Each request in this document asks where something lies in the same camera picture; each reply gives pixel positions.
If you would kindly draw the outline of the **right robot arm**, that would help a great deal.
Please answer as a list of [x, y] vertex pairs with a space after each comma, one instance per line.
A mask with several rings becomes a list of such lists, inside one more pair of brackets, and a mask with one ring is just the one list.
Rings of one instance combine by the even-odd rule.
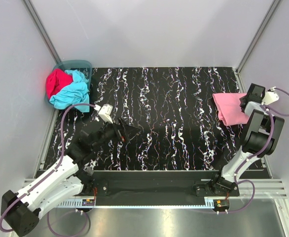
[[284, 118], [271, 114], [269, 104], [279, 99], [276, 87], [269, 90], [251, 84], [247, 93], [213, 94], [218, 118], [224, 125], [242, 124], [241, 146], [238, 152], [205, 185], [214, 196], [235, 192], [240, 176], [257, 160], [272, 154], [279, 141]]

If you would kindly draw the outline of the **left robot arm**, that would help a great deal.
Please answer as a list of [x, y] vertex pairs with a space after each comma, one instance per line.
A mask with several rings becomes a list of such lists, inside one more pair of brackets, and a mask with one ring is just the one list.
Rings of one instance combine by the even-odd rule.
[[55, 164], [17, 192], [6, 191], [1, 197], [0, 230], [6, 232], [5, 221], [17, 236], [24, 237], [39, 223], [40, 219], [64, 200], [82, 194], [89, 195], [93, 189], [93, 175], [84, 167], [103, 145], [110, 141], [128, 143], [140, 132], [122, 118], [117, 123], [105, 122], [95, 132], [80, 134], [69, 145], [66, 153]]

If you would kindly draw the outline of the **pink t shirt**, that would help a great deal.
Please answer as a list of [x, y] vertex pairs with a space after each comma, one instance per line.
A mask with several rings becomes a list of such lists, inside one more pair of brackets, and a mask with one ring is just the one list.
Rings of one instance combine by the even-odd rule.
[[213, 100], [218, 109], [218, 119], [225, 126], [246, 124], [249, 116], [242, 112], [240, 107], [240, 98], [245, 93], [215, 93]]

